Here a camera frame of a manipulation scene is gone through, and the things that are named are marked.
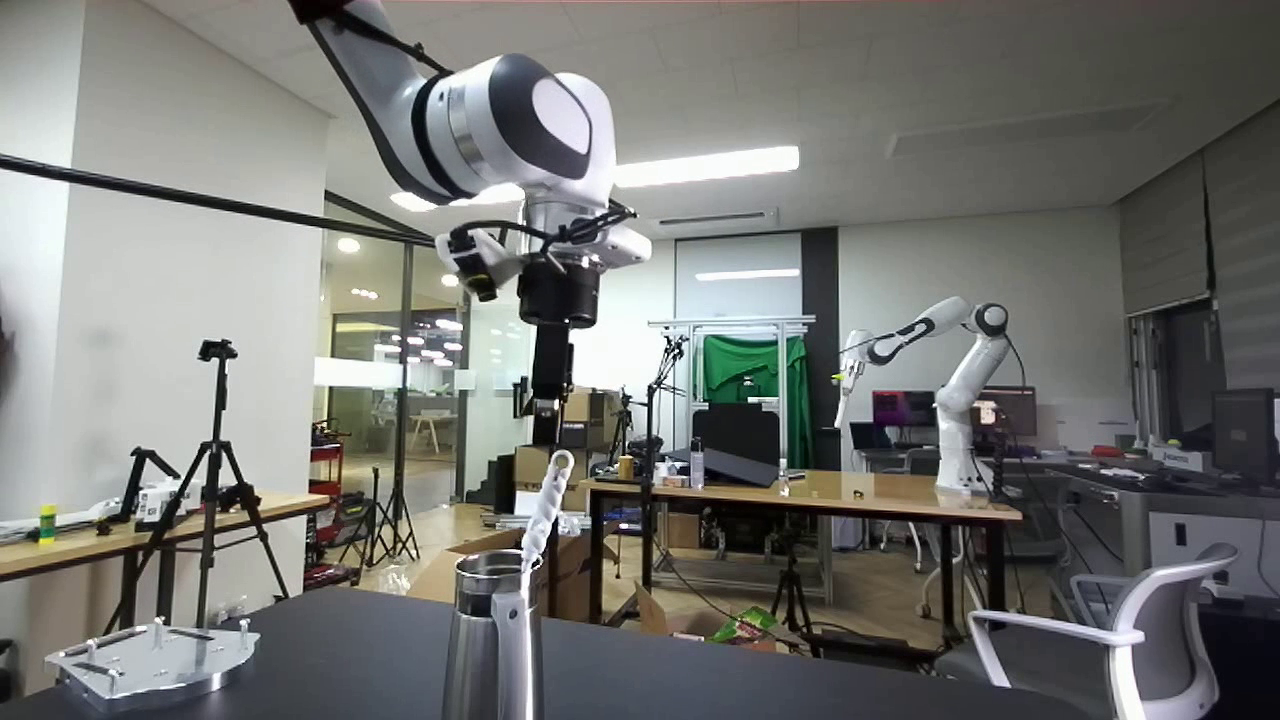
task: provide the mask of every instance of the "white chair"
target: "white chair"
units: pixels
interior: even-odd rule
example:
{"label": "white chair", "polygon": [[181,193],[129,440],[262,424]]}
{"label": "white chair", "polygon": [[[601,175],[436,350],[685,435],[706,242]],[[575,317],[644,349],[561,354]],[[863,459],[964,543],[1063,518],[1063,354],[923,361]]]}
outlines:
{"label": "white chair", "polygon": [[1082,621],[973,611],[973,649],[995,688],[1063,696],[1119,720],[1206,714],[1221,699],[1221,684],[1200,636],[1200,596],[1233,556],[1216,543],[1200,560],[1147,567],[1132,578],[1078,574]]}

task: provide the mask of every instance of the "camera tripod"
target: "camera tripod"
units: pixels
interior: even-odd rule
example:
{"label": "camera tripod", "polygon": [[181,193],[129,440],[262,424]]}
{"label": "camera tripod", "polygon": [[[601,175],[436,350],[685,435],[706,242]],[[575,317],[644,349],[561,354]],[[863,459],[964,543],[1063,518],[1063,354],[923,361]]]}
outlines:
{"label": "camera tripod", "polygon": [[[216,512],[227,512],[227,508],[245,508],[248,512],[248,525],[255,532],[255,541],[264,543],[264,556],[274,564],[274,574],[275,574],[275,588],[282,596],[275,600],[287,600],[287,584],[285,584],[285,570],[275,564],[275,551],[274,551],[274,541],[269,541],[269,528],[264,528],[264,514],[262,514],[262,497],[251,493],[251,482],[245,480],[239,470],[239,459],[238,459],[238,448],[233,440],[225,440],[225,413],[227,413],[227,361],[238,361],[238,349],[233,338],[203,338],[199,344],[199,363],[216,361],[216,400],[212,400],[212,435],[199,444],[199,450],[194,456],[181,487],[174,493],[174,498],[166,505],[148,543],[143,543],[143,556],[142,564],[134,567],[134,578],[148,567],[148,560],[166,546],[166,536],[174,532],[176,525],[176,512],[203,463],[203,487],[199,487],[199,588],[195,588],[195,629],[210,622],[210,570],[216,564]],[[112,621],[108,621],[108,631],[116,629],[116,621],[126,615],[126,600],[134,591],[126,588]]]}

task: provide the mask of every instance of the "chair backrest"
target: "chair backrest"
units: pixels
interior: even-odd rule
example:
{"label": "chair backrest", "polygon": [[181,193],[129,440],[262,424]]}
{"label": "chair backrest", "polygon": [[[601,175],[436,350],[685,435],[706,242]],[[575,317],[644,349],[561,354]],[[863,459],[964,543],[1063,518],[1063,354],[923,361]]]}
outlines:
{"label": "chair backrest", "polygon": [[1119,714],[1206,714],[1216,696],[1216,672],[1200,636],[1206,584],[1238,560],[1238,546],[1212,543],[1200,560],[1147,567],[1114,611],[1114,631],[1145,631],[1142,642],[1110,652],[1110,678]]}

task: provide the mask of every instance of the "black table surface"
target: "black table surface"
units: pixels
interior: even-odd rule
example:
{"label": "black table surface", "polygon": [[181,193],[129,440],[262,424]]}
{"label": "black table surface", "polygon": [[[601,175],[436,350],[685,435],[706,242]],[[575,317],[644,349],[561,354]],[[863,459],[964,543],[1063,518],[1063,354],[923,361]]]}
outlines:
{"label": "black table surface", "polygon": [[[143,714],[439,714],[450,602],[308,591],[255,615],[251,664],[216,696]],[[48,688],[0,714],[71,720],[94,706],[71,688]],[[809,657],[763,657],[745,649],[681,642],[620,629],[543,621],[543,714],[628,720],[628,714],[1078,714],[1071,706],[949,684],[890,668],[859,668]]]}

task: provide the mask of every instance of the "robotic arm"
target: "robotic arm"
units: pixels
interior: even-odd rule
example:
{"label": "robotic arm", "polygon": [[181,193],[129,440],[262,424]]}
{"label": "robotic arm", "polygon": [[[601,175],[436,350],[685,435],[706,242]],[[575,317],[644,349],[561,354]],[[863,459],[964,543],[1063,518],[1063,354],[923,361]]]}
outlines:
{"label": "robotic arm", "polygon": [[973,456],[973,421],[968,407],[981,395],[981,386],[995,374],[1005,350],[1007,350],[1007,312],[1005,304],[981,304],[968,312],[961,295],[949,295],[933,308],[923,308],[914,325],[895,332],[850,332],[840,349],[840,407],[837,407],[837,429],[844,448],[853,448],[850,435],[850,407],[857,378],[863,374],[870,363],[891,363],[895,350],[914,349],[915,338],[939,336],[955,325],[973,320],[973,349],[955,363],[951,378],[935,391],[935,431],[939,431],[939,467],[935,467],[935,487],[939,493],[988,493],[993,470],[978,463]]}
{"label": "robotic arm", "polygon": [[615,168],[610,94],[517,52],[450,71],[390,31],[382,0],[292,0],[292,13],[351,90],[399,186],[434,202],[496,184],[525,193],[521,223],[461,223],[436,251],[481,299],[521,276],[521,320],[538,325],[531,440],[554,448],[572,386],[568,326],[597,325],[601,272],[653,254],[642,230],[620,228],[631,210],[610,201]]}

